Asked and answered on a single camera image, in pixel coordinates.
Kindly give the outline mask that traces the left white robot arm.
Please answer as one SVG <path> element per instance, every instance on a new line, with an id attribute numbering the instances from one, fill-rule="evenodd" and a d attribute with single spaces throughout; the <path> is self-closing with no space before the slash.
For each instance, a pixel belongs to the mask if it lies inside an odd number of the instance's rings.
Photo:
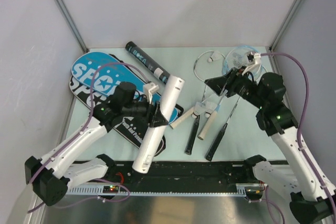
<path id="1" fill-rule="evenodd" d="M 108 99 L 94 106 L 85 123 L 68 139 L 43 155 L 29 157 L 24 164 L 25 179 L 43 204 L 53 206 L 73 187 L 90 180 L 106 182 L 116 177 L 114 161 L 100 154 L 91 161 L 75 165 L 75 159 L 96 140 L 121 126 L 125 119 L 140 121 L 137 130 L 143 129 L 139 154 L 134 161 L 137 172 L 146 172 L 147 166 L 163 139 L 170 112 L 161 98 L 153 102 L 152 97 L 159 87 L 153 82 L 143 86 L 144 94 L 135 98 L 136 86 L 122 82 Z"/>

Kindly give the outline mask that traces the white shuttlecock tube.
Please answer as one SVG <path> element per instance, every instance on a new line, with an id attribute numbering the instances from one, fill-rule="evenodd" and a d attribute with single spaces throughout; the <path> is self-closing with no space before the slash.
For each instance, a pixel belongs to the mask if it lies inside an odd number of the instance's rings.
<path id="1" fill-rule="evenodd" d="M 154 111 L 150 113 L 149 127 L 133 162 L 132 169 L 136 172 L 148 173 L 183 85 L 184 80 L 180 77 L 171 75 L 168 78 L 159 102 L 155 104 Z"/>

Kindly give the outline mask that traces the black shuttlecock tube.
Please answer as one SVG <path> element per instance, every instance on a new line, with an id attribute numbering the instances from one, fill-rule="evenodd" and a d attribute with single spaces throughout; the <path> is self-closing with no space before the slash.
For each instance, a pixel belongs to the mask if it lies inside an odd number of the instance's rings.
<path id="1" fill-rule="evenodd" d="M 126 44 L 125 49 L 128 53 L 140 61 L 157 79 L 164 84 L 167 83 L 170 76 L 169 72 L 152 59 L 144 50 L 132 41 Z"/>

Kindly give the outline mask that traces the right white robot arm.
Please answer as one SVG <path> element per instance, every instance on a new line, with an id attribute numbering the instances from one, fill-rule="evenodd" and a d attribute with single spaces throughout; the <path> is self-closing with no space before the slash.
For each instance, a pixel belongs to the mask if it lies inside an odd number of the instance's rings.
<path id="1" fill-rule="evenodd" d="M 259 128 L 273 140 L 286 158 L 293 175 L 273 168 L 262 157 L 243 168 L 243 178 L 261 180 L 282 196 L 299 223 L 315 223 L 335 216 L 335 185 L 321 170 L 299 133 L 299 124 L 282 99 L 286 88 L 282 76 L 267 72 L 259 82 L 249 79 L 242 69 L 204 83 L 218 96 L 238 95 L 258 108 Z"/>

